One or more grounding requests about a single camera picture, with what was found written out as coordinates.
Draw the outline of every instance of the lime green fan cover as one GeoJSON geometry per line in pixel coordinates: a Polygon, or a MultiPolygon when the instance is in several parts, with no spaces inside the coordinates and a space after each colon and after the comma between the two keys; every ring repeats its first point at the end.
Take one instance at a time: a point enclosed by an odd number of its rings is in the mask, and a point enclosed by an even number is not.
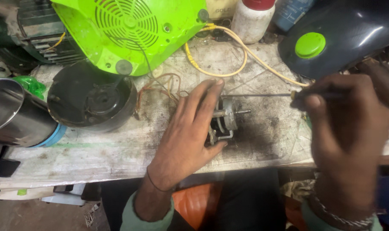
{"type": "Polygon", "coordinates": [[[205,0],[51,0],[99,69],[139,76],[159,66],[206,24],[205,0]]]}

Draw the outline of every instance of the green sleeve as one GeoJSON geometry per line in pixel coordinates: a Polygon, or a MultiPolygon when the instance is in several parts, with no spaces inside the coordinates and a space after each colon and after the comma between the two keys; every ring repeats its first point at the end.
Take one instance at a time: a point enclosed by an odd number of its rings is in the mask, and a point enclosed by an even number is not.
{"type": "MultiPolygon", "coordinates": [[[[301,212],[303,213],[303,218],[305,224],[307,225],[308,230],[310,231],[341,231],[338,228],[334,228],[319,217],[308,206],[307,201],[304,201],[301,205],[301,212]]],[[[378,217],[374,217],[374,224],[371,228],[371,231],[382,231],[382,226],[379,223],[378,217]]]]}
{"type": "Polygon", "coordinates": [[[123,223],[122,223],[122,227],[120,227],[120,231],[126,231],[126,230],[166,231],[171,223],[171,219],[173,218],[173,213],[174,213],[173,198],[170,199],[171,209],[169,210],[169,212],[167,212],[166,216],[162,220],[156,222],[146,222],[146,221],[142,221],[135,214],[135,210],[133,208],[135,195],[136,192],[134,192],[130,196],[128,202],[126,203],[126,207],[122,215],[123,223]]]}

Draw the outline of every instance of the green round button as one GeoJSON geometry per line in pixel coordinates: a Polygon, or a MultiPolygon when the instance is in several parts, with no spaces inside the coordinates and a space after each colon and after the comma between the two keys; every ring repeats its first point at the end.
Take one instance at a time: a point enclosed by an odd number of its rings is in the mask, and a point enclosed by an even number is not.
{"type": "Polygon", "coordinates": [[[313,58],[325,47],[325,37],[322,34],[310,32],[301,36],[296,43],[296,54],[300,58],[313,58]]]}

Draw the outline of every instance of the floor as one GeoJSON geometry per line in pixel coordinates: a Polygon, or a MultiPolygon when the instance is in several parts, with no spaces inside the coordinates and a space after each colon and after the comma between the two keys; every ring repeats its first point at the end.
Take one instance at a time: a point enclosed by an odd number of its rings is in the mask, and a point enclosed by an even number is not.
{"type": "Polygon", "coordinates": [[[92,205],[83,207],[47,204],[38,199],[0,201],[0,231],[110,231],[101,206],[91,227],[86,226],[84,214],[92,205]]]}

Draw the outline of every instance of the metal bracelet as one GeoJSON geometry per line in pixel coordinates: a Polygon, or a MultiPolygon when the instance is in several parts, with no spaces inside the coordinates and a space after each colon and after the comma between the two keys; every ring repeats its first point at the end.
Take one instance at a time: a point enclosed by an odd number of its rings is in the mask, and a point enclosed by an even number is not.
{"type": "Polygon", "coordinates": [[[356,226],[358,228],[367,228],[367,227],[369,227],[370,225],[372,225],[374,223],[375,213],[373,213],[372,216],[370,216],[368,218],[365,218],[364,220],[361,220],[361,221],[350,221],[350,220],[341,218],[341,217],[339,217],[339,216],[337,216],[335,214],[330,213],[327,210],[327,208],[325,208],[325,206],[320,202],[320,200],[318,199],[318,197],[315,194],[314,194],[314,199],[321,206],[321,208],[322,208],[324,213],[330,215],[332,218],[334,218],[335,220],[339,221],[340,223],[347,224],[347,225],[350,225],[350,226],[356,226]]]}

